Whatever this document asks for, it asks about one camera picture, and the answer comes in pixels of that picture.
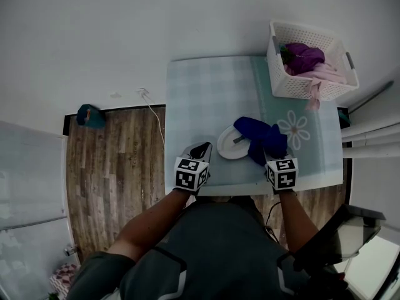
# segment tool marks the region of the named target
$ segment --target blue cloth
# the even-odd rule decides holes
[[[283,158],[288,148],[288,137],[281,134],[277,124],[272,127],[265,122],[250,117],[240,117],[233,126],[251,140],[249,157],[260,166],[267,162],[264,152],[273,158]]]

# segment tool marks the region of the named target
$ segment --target light blue tablecloth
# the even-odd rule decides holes
[[[241,116],[262,119],[269,124],[279,122],[283,127],[289,124],[285,132],[303,129],[306,133],[300,133],[305,138],[309,134],[308,140],[300,139],[299,150],[293,149],[299,159],[299,177],[323,176],[328,169],[343,173],[335,105],[323,102],[318,113],[306,112],[305,105],[304,100],[272,96],[264,57],[213,57],[171,62],[167,69],[166,188],[173,186],[176,157],[186,146],[201,141],[213,145],[207,186],[266,181],[265,169],[250,158],[226,160],[217,152],[219,135]],[[297,130],[291,127],[294,123]],[[293,148],[293,137],[288,144]]]

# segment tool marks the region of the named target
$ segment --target wooden floor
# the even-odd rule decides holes
[[[165,108],[155,112],[163,130]],[[108,112],[106,118],[104,129],[79,127],[74,118],[69,127],[67,196],[81,261],[93,251],[107,249],[125,223],[164,196],[164,149],[154,114],[130,109]],[[321,228],[344,202],[345,190],[346,183],[298,192],[298,198]],[[277,196],[253,199],[264,220],[279,201]],[[286,245],[280,205],[272,210],[268,224]]]

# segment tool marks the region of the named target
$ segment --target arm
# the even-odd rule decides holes
[[[294,192],[285,191],[281,198],[287,246],[292,253],[303,247],[318,229],[304,211]]]
[[[108,249],[138,261],[171,229],[182,212],[190,193],[174,189],[153,207],[131,219]]]

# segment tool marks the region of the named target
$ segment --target white cable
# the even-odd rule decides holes
[[[144,93],[142,93],[141,96],[142,96],[144,102],[145,102],[145,103],[147,104],[147,106],[150,108],[151,112],[154,113],[154,115],[155,115],[156,118],[157,118],[157,121],[158,121],[158,128],[159,128],[159,130],[160,130],[160,135],[161,135],[161,138],[162,138],[162,145],[164,146],[164,150],[165,150],[165,140],[164,140],[164,136],[163,136],[163,131],[161,130],[161,122],[160,122],[160,119],[158,118],[158,115],[153,111],[153,109],[151,109],[151,106],[150,106],[150,104],[146,101],[145,96],[146,96],[147,98],[149,98],[149,100],[151,100],[152,102],[154,102],[154,101],[153,101],[148,95],[146,95],[146,94],[144,94]]]

